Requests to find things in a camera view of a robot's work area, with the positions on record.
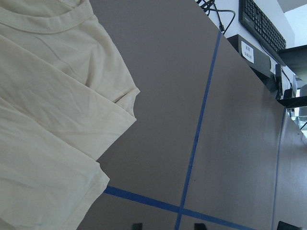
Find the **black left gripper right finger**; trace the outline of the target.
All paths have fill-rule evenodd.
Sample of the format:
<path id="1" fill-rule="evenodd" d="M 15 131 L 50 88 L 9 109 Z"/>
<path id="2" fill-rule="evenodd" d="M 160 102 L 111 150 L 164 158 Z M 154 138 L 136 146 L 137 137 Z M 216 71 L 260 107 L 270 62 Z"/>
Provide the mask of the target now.
<path id="1" fill-rule="evenodd" d="M 195 223 L 194 230 L 207 230 L 207 227 L 204 223 Z"/>

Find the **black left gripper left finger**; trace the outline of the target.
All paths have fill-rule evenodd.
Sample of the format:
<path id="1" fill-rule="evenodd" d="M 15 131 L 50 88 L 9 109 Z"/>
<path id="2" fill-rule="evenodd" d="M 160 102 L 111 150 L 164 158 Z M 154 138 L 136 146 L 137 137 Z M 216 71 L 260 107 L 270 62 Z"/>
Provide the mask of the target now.
<path id="1" fill-rule="evenodd" d="M 142 223 L 133 223 L 131 229 L 132 230 L 142 230 L 143 224 Z"/>

